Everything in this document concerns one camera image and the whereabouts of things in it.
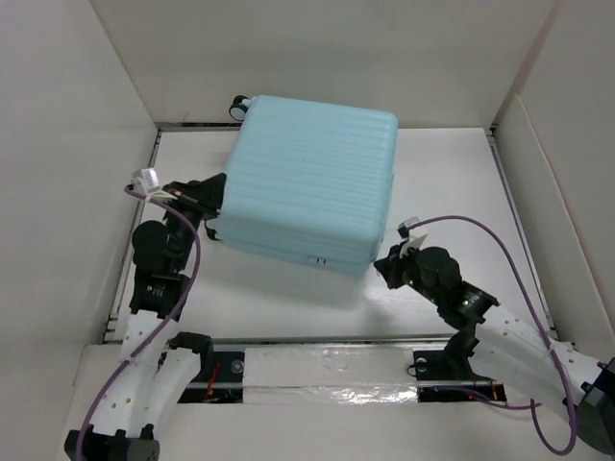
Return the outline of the light blue hard-shell suitcase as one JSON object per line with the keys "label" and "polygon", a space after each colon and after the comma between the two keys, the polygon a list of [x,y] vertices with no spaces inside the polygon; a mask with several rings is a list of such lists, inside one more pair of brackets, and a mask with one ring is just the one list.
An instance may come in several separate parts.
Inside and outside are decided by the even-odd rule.
{"label": "light blue hard-shell suitcase", "polygon": [[399,129],[388,111],[238,95],[213,235],[256,255],[362,277],[385,234]]}

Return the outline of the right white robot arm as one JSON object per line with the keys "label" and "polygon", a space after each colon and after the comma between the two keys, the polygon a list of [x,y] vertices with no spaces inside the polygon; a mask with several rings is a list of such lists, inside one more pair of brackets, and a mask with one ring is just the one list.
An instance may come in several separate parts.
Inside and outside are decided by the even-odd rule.
{"label": "right white robot arm", "polygon": [[374,267],[388,288],[410,287],[456,329],[443,356],[449,374],[466,377],[473,372],[498,380],[563,420],[575,419],[581,441],[613,454],[613,361],[543,340],[537,328],[465,281],[457,261],[442,248],[395,245]]}

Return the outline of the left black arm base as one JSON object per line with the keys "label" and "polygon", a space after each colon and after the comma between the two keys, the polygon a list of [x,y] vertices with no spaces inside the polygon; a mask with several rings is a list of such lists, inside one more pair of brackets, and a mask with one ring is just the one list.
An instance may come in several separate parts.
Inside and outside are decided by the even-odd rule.
{"label": "left black arm base", "polygon": [[188,384],[179,403],[242,403],[245,353],[215,351],[209,368]]}

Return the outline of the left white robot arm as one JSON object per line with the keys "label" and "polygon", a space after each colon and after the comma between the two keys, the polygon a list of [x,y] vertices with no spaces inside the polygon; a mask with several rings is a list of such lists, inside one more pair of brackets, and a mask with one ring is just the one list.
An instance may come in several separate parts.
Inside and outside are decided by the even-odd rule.
{"label": "left white robot arm", "polygon": [[125,191],[164,211],[131,237],[134,292],[119,365],[103,384],[82,425],[68,432],[71,460],[157,460],[160,435],[188,383],[214,370],[209,336],[179,329],[198,269],[201,224],[218,217],[227,176],[160,184],[154,169],[134,172]]}

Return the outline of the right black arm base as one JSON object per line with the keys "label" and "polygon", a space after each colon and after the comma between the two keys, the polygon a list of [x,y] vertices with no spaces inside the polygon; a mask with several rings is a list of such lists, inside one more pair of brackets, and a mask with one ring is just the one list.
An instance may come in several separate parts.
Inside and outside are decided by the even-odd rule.
{"label": "right black arm base", "polygon": [[416,380],[418,401],[421,403],[507,401],[502,384],[455,368],[446,361],[443,351],[414,351],[406,373]]}

